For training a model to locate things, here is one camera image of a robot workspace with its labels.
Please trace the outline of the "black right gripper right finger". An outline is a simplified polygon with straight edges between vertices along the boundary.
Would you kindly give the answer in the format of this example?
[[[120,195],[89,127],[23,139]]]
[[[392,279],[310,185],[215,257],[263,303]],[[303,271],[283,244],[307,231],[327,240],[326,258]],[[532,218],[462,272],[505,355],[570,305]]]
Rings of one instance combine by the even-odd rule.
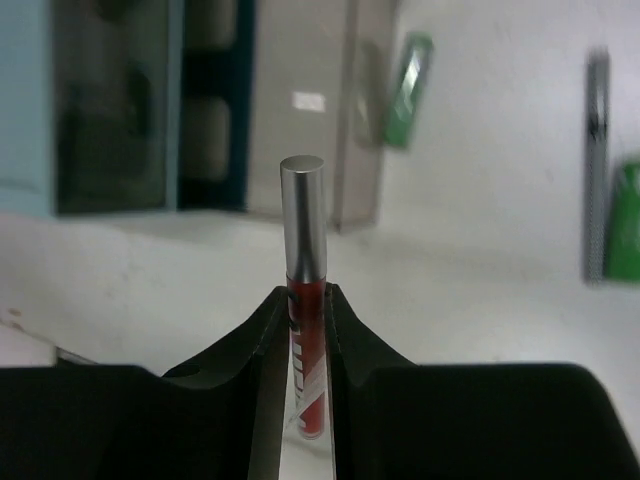
[[[572,363],[418,365],[325,297],[338,479],[635,479],[604,386]]]

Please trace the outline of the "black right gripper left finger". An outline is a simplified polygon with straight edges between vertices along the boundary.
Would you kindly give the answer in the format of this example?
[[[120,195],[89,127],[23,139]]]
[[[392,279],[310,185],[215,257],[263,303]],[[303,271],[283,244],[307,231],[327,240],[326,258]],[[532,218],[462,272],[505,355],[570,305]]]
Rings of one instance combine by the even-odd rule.
[[[156,375],[134,365],[1,372],[5,479],[274,479],[288,362],[287,292]]]

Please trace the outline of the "red makeup pencil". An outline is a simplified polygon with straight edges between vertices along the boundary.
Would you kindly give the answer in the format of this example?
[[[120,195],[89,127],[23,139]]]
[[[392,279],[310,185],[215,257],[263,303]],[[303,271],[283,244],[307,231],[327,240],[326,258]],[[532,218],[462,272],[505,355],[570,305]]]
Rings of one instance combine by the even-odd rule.
[[[327,233],[324,161],[295,155],[280,163],[295,423],[302,438],[325,428],[324,297]]]

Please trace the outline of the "green tube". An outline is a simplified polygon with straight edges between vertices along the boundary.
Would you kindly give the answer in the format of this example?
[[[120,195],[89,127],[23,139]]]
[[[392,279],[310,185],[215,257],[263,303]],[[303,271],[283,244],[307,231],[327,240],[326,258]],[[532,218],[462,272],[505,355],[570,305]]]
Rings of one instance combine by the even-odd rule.
[[[406,35],[385,127],[385,141],[390,147],[406,150],[409,146],[433,52],[428,34],[412,31]]]
[[[639,155],[614,175],[604,275],[611,282],[639,283]]]

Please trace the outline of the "teal makeup box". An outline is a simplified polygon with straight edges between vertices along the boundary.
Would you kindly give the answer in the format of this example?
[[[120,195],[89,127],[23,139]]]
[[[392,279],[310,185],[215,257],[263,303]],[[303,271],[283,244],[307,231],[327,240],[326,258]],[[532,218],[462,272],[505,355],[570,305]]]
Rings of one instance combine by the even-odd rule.
[[[253,1],[5,1],[1,208],[247,204]]]

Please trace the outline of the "clear acrylic drawer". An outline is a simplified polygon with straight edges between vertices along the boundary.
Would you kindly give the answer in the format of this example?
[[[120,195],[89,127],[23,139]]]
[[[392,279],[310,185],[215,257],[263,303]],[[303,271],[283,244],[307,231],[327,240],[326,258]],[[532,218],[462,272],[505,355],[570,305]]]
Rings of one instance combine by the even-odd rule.
[[[329,223],[376,222],[395,1],[261,1],[247,206],[281,214],[279,163],[324,161]]]

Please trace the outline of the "grey eyeliner pencil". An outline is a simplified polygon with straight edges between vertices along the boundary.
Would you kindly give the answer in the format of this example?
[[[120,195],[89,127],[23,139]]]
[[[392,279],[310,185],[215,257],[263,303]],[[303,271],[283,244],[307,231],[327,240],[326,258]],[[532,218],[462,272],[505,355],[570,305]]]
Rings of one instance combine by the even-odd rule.
[[[584,278],[597,284],[604,278],[608,180],[610,55],[592,50],[586,65]]]

